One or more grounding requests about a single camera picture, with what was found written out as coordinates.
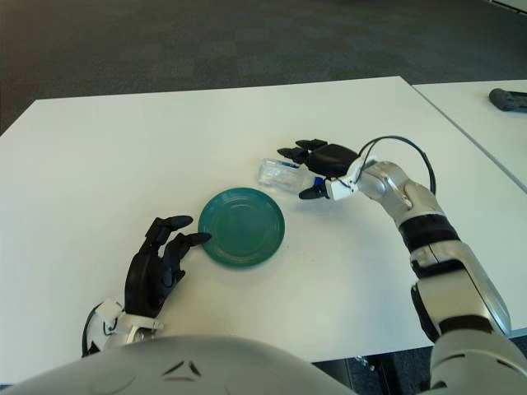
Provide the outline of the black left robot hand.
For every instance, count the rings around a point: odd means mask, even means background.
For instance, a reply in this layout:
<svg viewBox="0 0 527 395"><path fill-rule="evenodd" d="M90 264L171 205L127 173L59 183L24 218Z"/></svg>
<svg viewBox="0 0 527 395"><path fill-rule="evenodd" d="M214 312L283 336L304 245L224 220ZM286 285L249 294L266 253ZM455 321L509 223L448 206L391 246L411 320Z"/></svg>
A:
<svg viewBox="0 0 527 395"><path fill-rule="evenodd" d="M181 261L192 247L207 243L209 233L170 235L190 225L190 216L157 217L133 256L124 286L127 314L156 318L177 283L184 278Z"/></svg>

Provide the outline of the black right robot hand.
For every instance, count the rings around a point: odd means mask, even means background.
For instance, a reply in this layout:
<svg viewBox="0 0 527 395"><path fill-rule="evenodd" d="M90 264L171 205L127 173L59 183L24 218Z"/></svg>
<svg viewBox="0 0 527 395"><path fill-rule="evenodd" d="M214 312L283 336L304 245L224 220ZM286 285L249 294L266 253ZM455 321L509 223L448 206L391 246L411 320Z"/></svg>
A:
<svg viewBox="0 0 527 395"><path fill-rule="evenodd" d="M301 200L329 199L325 182L345 176L352 162L358 158L355 151L319 139L299 140L295 147L280 148L277 153L297 165L305 165L310 172L322 179L301 190L298 193Z"/></svg>

